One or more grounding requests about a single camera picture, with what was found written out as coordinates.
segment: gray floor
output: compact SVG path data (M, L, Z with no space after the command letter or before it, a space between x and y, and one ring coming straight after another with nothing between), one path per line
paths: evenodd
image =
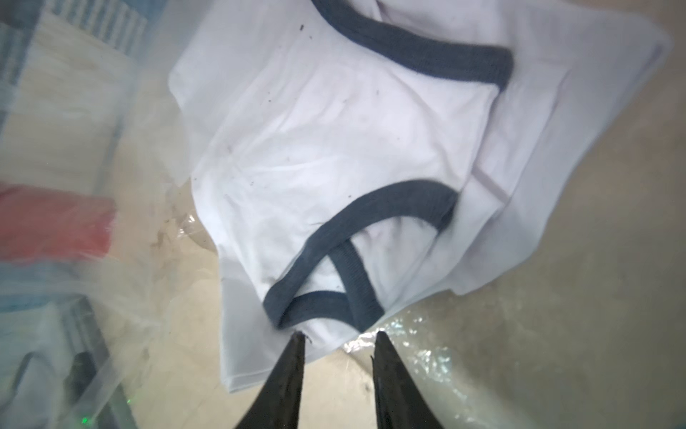
M386 323L446 424L686 425L686 2L584 3L648 15L675 48L576 169L533 257Z

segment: black object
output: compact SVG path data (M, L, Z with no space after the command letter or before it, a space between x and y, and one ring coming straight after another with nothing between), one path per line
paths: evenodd
M372 367L379 429L442 429L383 331ZM297 428L304 368L305 335L296 332L236 429Z
M80 397L78 389L82 389L92 382L99 382L97 378L91 377L107 367L111 359L110 352L88 298L79 297L68 306L68 309L65 308L62 314L63 319L69 319L73 323L73 329L78 333L78 338L83 342L87 352L79 353L74 357L69 377L66 380L67 383L65 383L65 388L71 386L74 388L72 392ZM83 382L88 378L91 378L91 381L84 385ZM121 385L117 385L115 391L112 392L106 408L103 410L105 409L106 411L101 411L101 414L106 413L102 418L99 416L83 417L87 417L91 421L95 420L98 428L138 429Z
M86 392L97 375L97 367L93 355L88 351L82 351L74 356L71 370L64 381L65 400L72 407ZM112 413L109 404L105 404L95 418L98 429L118 429L117 419Z

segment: clear plastic bag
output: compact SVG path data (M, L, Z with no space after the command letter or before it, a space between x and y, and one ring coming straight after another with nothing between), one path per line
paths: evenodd
M183 250L194 218L167 89L207 3L0 6L3 428L132 421L120 382L145 379L170 303L214 275Z
M439 292L376 324L345 343L342 350L371 373L376 334L385 331L431 410L447 428L545 427L517 404L503 400L482 379L483 373L500 370L499 362L488 368L491 356L480 354L481 335L497 330L489 313L492 305L483 304L494 296L489 287L467 297ZM480 361L484 364L478 369L483 373L466 371Z

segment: concrete floor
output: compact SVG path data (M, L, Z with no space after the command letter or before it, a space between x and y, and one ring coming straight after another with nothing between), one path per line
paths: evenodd
M532 258L383 324L447 428L686 424L686 3L584 3L645 14L675 48L577 168ZM125 374L141 429L230 428L257 393L219 383L217 261L179 234L191 211L177 204L157 250L191 286ZM348 348L362 365L337 352L307 366L301 428L375 427L368 344Z

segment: folded clothing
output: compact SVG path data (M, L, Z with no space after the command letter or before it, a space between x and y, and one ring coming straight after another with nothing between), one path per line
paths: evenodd
M193 195L220 254L227 387L264 380L289 336L274 326L298 323L318 358L381 312L526 258L669 44L635 16L555 1L218 1L170 87L206 148ZM430 216L374 212L369 196L403 183ZM434 191L459 202L433 206ZM371 295L349 290L365 282ZM328 310L307 313L313 293Z

